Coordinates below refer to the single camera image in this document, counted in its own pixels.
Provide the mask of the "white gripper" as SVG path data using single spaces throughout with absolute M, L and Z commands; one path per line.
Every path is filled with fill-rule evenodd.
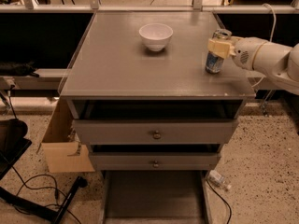
M 223 59 L 234 56 L 232 60 L 236 66 L 251 71 L 256 53 L 263 44 L 267 43 L 267 40 L 240 36 L 231 36 L 230 40 L 209 38 L 207 49 Z

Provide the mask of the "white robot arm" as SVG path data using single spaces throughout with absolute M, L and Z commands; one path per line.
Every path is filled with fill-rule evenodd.
M 232 58 L 236 66 L 264 74 L 284 91 L 299 94 L 299 46 L 289 47 L 257 37 L 209 38 L 207 49 Z

